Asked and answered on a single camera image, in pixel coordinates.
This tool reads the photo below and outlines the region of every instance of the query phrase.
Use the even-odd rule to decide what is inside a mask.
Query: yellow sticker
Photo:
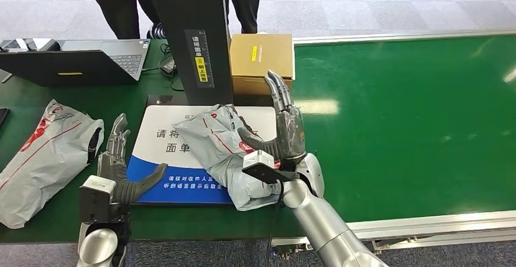
[[[195,64],[197,65],[197,74],[199,81],[207,82],[206,66],[204,65],[204,57],[195,57]]]
[[[253,54],[251,54],[251,61],[256,61],[256,51],[258,50],[258,46],[253,46]]]
[[[58,72],[58,75],[82,75],[82,72]]]

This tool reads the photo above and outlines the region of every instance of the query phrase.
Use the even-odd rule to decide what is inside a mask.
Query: aluminum frame
[[[348,42],[371,42],[371,41],[405,41],[405,40],[425,40],[440,38],[462,38],[474,36],[497,36],[515,35],[516,30],[484,30],[484,31],[465,31],[440,34],[375,34],[375,35],[348,35],[348,36],[319,36],[293,38],[294,46],[348,43]]]

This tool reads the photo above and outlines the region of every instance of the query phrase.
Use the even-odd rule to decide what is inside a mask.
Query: robotic arm
[[[387,267],[323,198],[321,166],[313,154],[305,152],[301,112],[294,107],[287,85],[272,71],[265,81],[276,109],[277,138],[265,142],[240,128],[242,140],[257,149],[244,157],[243,171],[268,184],[282,181],[283,202],[294,213],[324,266]],[[274,160],[278,159],[282,167],[275,170]]]

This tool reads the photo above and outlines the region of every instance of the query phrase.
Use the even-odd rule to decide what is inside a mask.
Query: laptop
[[[67,40],[61,45],[61,51],[102,50],[135,80],[139,80],[149,43],[149,39]]]
[[[0,69],[40,86],[137,83],[150,40],[58,41],[58,51],[0,53]]]

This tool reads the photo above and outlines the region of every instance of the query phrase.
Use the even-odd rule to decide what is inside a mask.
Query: plastic bag
[[[34,133],[0,173],[0,223],[24,227],[97,154],[104,122],[52,100]]]
[[[237,132],[246,125],[233,106],[215,105],[173,126],[206,171],[228,188],[237,210],[256,209],[277,201],[278,185],[264,184],[242,172],[243,157],[254,150]]]

